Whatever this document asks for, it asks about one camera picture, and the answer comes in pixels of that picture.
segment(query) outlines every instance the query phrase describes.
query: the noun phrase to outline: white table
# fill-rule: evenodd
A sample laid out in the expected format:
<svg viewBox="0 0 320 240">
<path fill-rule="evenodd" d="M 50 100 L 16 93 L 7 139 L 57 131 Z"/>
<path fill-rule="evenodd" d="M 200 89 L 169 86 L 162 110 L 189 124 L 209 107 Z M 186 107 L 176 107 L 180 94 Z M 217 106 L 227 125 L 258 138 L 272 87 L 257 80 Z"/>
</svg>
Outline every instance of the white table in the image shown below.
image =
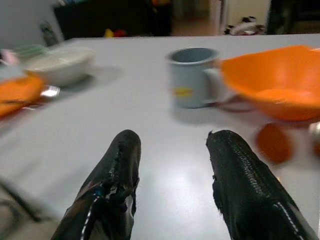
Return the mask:
<svg viewBox="0 0 320 240">
<path fill-rule="evenodd" d="M 29 114 L 2 134 L 0 176 L 61 218 L 115 135 L 132 129 L 141 138 L 142 156 L 131 239 L 228 240 L 212 197 L 207 134 L 230 129 L 256 150 L 255 133 L 273 120 L 258 111 L 174 108 L 165 56 L 202 46 L 218 49 L 225 59 L 298 44 L 320 47 L 320 35 L 69 41 L 67 46 L 96 51 L 93 85 Z M 305 128 L 289 134 L 295 139 L 294 157 L 271 170 L 317 233 L 320 160 L 311 154 Z"/>
</svg>

